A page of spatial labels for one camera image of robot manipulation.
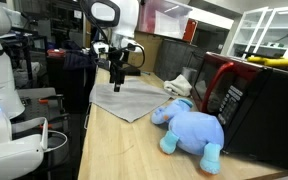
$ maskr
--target cabinet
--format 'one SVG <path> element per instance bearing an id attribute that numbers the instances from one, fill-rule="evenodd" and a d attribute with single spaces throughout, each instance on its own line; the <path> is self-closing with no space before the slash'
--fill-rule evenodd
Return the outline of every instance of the cabinet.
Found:
<path id="1" fill-rule="evenodd" d="M 244 52 L 288 58 L 288 7 L 243 14 L 227 55 L 245 59 Z"/>

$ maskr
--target red microwave frame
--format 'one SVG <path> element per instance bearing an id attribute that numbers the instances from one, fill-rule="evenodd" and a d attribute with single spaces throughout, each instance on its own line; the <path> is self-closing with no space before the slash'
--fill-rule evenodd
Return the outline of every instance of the red microwave frame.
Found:
<path id="1" fill-rule="evenodd" d="M 256 66 L 251 63 L 247 63 L 242 60 L 237 60 L 237 59 L 221 56 L 221 55 L 210 53 L 210 52 L 205 54 L 201 70 L 203 69 L 205 63 L 221 64 L 221 66 L 216 72 L 216 74 L 214 75 L 214 77 L 212 78 L 211 83 L 207 87 L 207 90 L 204 95 L 204 99 L 202 101 L 199 98 L 199 95 L 195 89 L 195 85 L 192 88 L 191 94 L 192 94 L 193 100 L 197 108 L 203 113 L 209 113 L 207 110 L 207 105 L 208 105 L 210 95 L 212 91 L 214 90 L 214 88 L 216 87 L 216 85 L 218 84 L 221 77 L 224 75 L 224 73 L 233 72 L 234 74 L 236 74 L 236 76 L 241 77 L 245 79 L 248 83 L 250 83 L 260 72 L 260 67 L 261 67 L 261 66 Z"/>

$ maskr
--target wooden table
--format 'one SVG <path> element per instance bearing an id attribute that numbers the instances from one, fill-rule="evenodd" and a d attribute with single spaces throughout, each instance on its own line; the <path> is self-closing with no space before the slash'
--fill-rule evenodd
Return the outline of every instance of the wooden table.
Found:
<path id="1" fill-rule="evenodd" d="M 109 73 L 98 70 L 96 83 L 108 83 Z M 150 85 L 162 88 L 154 74 L 139 77 Z M 150 115 L 128 123 L 102 108 L 92 105 L 85 137 L 80 180 L 172 180 L 172 179 L 248 179 L 281 170 L 259 162 L 221 155 L 221 172 L 206 177 L 199 170 L 199 156 L 177 148 L 172 155 L 159 149 L 166 129 L 151 123 Z"/>

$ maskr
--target black microwave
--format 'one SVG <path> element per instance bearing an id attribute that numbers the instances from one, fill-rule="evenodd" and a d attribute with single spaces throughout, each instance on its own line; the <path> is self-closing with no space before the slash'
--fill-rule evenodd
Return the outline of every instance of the black microwave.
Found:
<path id="1" fill-rule="evenodd" d="M 192 97 L 222 124 L 226 153 L 288 168 L 288 72 L 206 53 Z"/>

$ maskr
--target plush toy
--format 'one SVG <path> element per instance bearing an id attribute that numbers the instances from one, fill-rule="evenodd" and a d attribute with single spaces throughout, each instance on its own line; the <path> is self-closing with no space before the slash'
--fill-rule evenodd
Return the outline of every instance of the plush toy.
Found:
<path id="1" fill-rule="evenodd" d="M 166 154 L 172 154 L 176 146 L 195 155 L 203 155 L 200 167 L 210 174 L 220 171 L 220 151 L 224 133 L 216 117 L 190 112 L 193 104 L 186 99 L 176 99 L 167 107 L 159 107 L 152 114 L 154 124 L 169 123 L 169 130 L 160 141 Z"/>

